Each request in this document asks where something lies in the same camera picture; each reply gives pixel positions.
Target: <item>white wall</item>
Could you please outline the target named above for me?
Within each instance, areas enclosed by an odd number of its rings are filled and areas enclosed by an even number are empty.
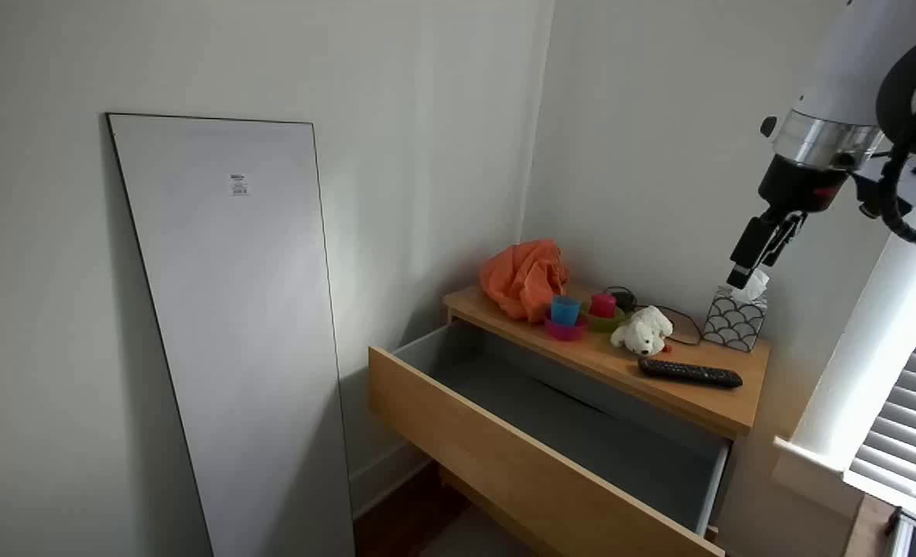
[[[0,555],[208,555],[101,114],[319,125],[352,490],[368,344],[516,235],[551,0],[0,0]]]
[[[784,114],[842,2],[558,2],[523,235],[551,235],[579,276],[707,314],[771,162]],[[775,484],[791,433],[887,243],[842,192],[784,255],[758,427],[720,501],[720,546],[747,557],[838,555],[844,513]]]

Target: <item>wooden shelf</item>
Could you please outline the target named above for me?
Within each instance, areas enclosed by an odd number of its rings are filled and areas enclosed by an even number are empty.
[[[570,293],[588,298],[593,288],[579,286],[570,288]],[[659,359],[730,369],[744,377],[740,390],[715,390],[700,385],[645,377],[635,356],[617,351],[609,344],[609,335],[584,330],[579,342],[553,342],[546,335],[546,329],[511,321],[505,314],[494,308],[494,301],[481,293],[481,288],[450,293],[445,308],[453,319],[471,321],[505,342],[536,351],[553,362],[563,362],[595,380],[605,380],[635,399],[645,399],[717,437],[737,440],[740,433],[752,431],[758,417],[771,353],[768,342],[758,342],[752,353],[737,353],[715,344],[669,344],[671,351]]]

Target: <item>baseboard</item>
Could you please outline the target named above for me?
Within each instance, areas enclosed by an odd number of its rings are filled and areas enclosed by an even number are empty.
[[[351,475],[352,516],[368,513],[378,501],[398,491],[405,481],[424,470],[431,460],[424,453],[398,444],[358,470]]]

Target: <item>small toy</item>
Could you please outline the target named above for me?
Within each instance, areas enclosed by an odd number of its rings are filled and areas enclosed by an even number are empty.
[[[625,347],[638,356],[658,356],[665,351],[665,342],[671,337],[671,321],[662,310],[645,308],[631,314],[609,337],[613,347]]]

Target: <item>wooden floor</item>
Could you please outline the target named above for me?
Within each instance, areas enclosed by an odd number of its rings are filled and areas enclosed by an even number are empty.
[[[356,521],[358,557],[415,557],[465,513],[468,501],[431,463]]]

